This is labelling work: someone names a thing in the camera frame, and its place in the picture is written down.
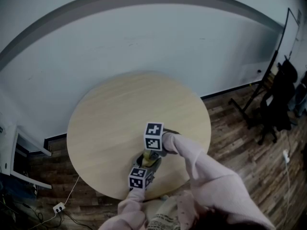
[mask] power strip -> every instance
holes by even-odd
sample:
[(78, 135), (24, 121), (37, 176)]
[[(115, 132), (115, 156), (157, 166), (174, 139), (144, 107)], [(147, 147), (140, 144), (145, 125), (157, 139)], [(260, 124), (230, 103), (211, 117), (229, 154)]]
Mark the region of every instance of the power strip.
[(62, 202), (58, 203), (56, 206), (53, 207), (54, 213), (59, 213), (65, 209), (65, 206)]

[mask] pink jacket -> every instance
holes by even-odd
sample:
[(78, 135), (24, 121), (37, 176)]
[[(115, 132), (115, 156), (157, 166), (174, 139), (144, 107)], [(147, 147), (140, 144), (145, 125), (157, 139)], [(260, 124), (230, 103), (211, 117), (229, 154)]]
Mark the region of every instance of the pink jacket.
[[(227, 222), (230, 224), (251, 221), (269, 230), (275, 229), (252, 201), (239, 175), (209, 157), (200, 144), (181, 135), (166, 133), (163, 135), (163, 145), (168, 151), (185, 158), (190, 176), (191, 191), (177, 197), (180, 229), (191, 228), (194, 219), (205, 208), (227, 212)], [(143, 200), (144, 190), (133, 189), (119, 203), (118, 215), (107, 220), (99, 229), (145, 229), (146, 216), (141, 211)]]

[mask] cable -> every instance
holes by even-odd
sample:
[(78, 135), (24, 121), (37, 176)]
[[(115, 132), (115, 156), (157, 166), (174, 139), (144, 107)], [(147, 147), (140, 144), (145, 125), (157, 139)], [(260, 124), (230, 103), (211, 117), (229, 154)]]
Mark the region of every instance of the cable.
[[(77, 181), (76, 181), (75, 185), (73, 186), (73, 188), (72, 188), (72, 190), (71, 190), (71, 193), (73, 192), (73, 189), (75, 188), (75, 186), (76, 186), (76, 184), (77, 184), (77, 182), (78, 182), (79, 178), (80, 178), (80, 176), (78, 177), (78, 179), (77, 179)], [(69, 193), (68, 198), (66, 199), (66, 201), (65, 201), (64, 205), (67, 203), (67, 201), (68, 201), (68, 199), (69, 199), (69, 197), (70, 197), (71, 193)]]
[(282, 230), (283, 230), (284, 224), (285, 224), (286, 219), (287, 219), (288, 210), (289, 210), (289, 201), (290, 201), (290, 178), (289, 178), (288, 165), (287, 165), (286, 160), (284, 162), (285, 162), (285, 165), (286, 165), (287, 178), (288, 178), (288, 202), (287, 202), (286, 216), (285, 216), (284, 221), (283, 221)]
[(288, 138), (288, 144), (289, 144), (288, 156), (290, 157), (290, 154), (291, 154), (291, 143), (290, 143), (290, 138), (289, 138), (289, 130), (287, 130), (287, 138)]
[(81, 226), (88, 227), (90, 230), (93, 230), (93, 229), (90, 228), (89, 226), (77, 222), (77, 220), (73, 219), (73, 218), (72, 218), (69, 214), (67, 214), (66, 212), (64, 212), (64, 214), (65, 214), (66, 216), (68, 216), (70, 219), (72, 219), (72, 221), (73, 221), (74, 223), (76, 223), (76, 224), (78, 224), (78, 225), (81, 225)]
[(13, 201), (13, 202), (16, 203), (16, 204), (21, 204), (21, 205), (23, 205), (24, 207), (31, 209), (31, 210), (34, 212), (34, 214), (36, 215), (36, 217), (38, 218), (39, 222), (40, 222), (45, 228), (47, 228), (47, 229), (58, 228), (58, 227), (62, 224), (62, 217), (61, 217), (61, 215), (60, 215), (60, 212), (59, 212), (59, 218), (60, 218), (59, 224), (58, 224), (57, 226), (55, 226), (55, 227), (48, 227), (48, 226), (44, 225), (44, 222), (45, 222), (45, 221), (43, 222), (44, 216), (43, 216), (43, 214), (42, 214), (41, 212), (39, 212), (38, 214), (36, 214), (35, 210), (33, 210), (33, 209), (32, 209), (30, 206), (28, 206), (27, 204), (15, 202), (15, 201)]
[(33, 228), (36, 228), (37, 226), (42, 225), (42, 224), (44, 224), (45, 222), (47, 222), (47, 221), (50, 221), (50, 220), (54, 219), (56, 216), (57, 216), (57, 214), (55, 214), (53, 218), (50, 218), (49, 220), (45, 220), (44, 222), (39, 223), (39, 224), (37, 224), (36, 226), (29, 228), (28, 230), (33, 229)]
[(0, 201), (0, 203), (2, 203), (6, 208), (10, 209), (11, 211), (15, 212), (16, 214), (19, 214), (19, 213), (16, 212), (15, 210), (13, 210), (13, 209), (11, 209), (10, 207), (8, 207), (5, 203), (3, 203), (3, 202), (1, 202), (1, 201)]

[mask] pink sleeve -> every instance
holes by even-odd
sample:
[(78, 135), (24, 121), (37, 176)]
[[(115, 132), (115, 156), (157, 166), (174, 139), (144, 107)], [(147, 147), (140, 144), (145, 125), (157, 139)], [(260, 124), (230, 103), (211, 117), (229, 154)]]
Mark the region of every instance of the pink sleeve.
[(99, 230), (139, 230), (145, 222), (141, 211), (145, 191), (133, 189), (118, 205), (118, 215), (107, 220)]
[(240, 176), (209, 157), (199, 143), (165, 133), (163, 145), (166, 150), (185, 158), (191, 191), (201, 206), (227, 212), (230, 224), (252, 221), (275, 229), (250, 198)]

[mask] table top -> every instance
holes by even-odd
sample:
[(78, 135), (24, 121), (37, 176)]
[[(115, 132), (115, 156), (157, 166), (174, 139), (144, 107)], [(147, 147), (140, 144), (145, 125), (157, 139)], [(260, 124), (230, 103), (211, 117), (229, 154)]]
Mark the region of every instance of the table top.
[[(163, 122), (208, 151), (210, 118), (196, 94), (160, 73), (123, 74), (90, 90), (71, 116), (67, 148), (77, 173), (96, 191), (126, 198), (132, 159), (144, 150), (147, 122)], [(165, 195), (189, 179), (184, 159), (172, 154), (162, 158), (154, 177), (146, 199)]]

